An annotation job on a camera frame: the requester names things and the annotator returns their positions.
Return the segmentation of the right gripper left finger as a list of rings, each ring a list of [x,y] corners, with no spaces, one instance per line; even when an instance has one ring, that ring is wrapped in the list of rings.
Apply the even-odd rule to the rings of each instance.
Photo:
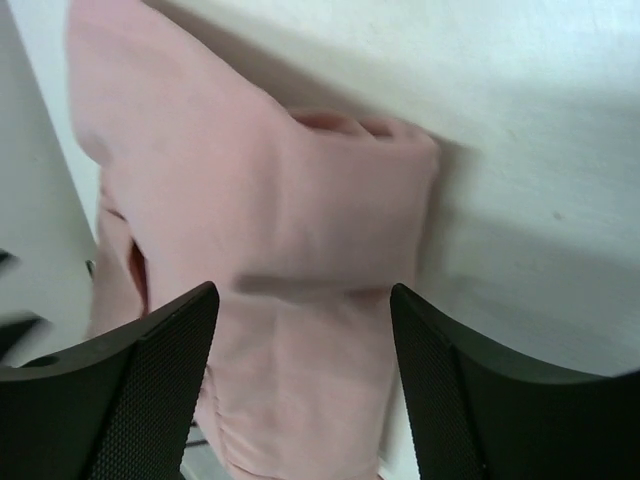
[[[181,478],[218,309],[205,282],[105,334],[2,366],[2,478]]]

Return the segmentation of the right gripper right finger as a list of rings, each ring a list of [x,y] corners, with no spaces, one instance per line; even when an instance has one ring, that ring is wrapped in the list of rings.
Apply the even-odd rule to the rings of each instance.
[[[605,377],[517,352],[408,287],[390,308],[424,479],[635,479],[639,375]]]

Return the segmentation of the pink trousers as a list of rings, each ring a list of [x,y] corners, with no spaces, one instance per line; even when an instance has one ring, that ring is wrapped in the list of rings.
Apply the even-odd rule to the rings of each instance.
[[[214,283],[195,418],[231,476],[376,478],[436,143],[287,110],[141,1],[72,2],[67,58],[100,168],[90,334]]]

